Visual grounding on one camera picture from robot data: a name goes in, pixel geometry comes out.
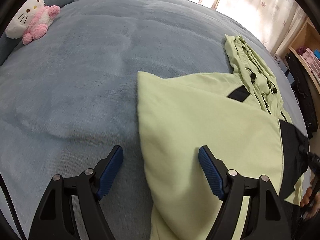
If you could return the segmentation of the right hand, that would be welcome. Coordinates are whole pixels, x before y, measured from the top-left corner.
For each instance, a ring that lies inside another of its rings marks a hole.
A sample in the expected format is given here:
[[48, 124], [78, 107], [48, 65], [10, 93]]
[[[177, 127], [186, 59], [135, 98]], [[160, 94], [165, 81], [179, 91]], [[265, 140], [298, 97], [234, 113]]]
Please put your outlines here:
[[312, 217], [314, 217], [315, 215], [317, 215], [317, 213], [319, 212], [319, 192], [314, 196], [313, 201], [310, 200], [310, 197], [311, 197], [312, 191], [313, 191], [312, 187], [315, 184], [314, 180], [317, 180], [317, 178], [314, 177], [310, 181], [310, 186], [308, 187], [308, 189], [306, 190], [306, 193], [304, 194], [302, 200], [300, 201], [300, 207], [304, 207], [304, 206], [308, 205], [309, 203], [313, 203], [311, 206], [311, 209], [309, 211], [307, 211], [306, 213], [304, 213], [304, 215], [302, 215], [303, 220], [309, 220]]

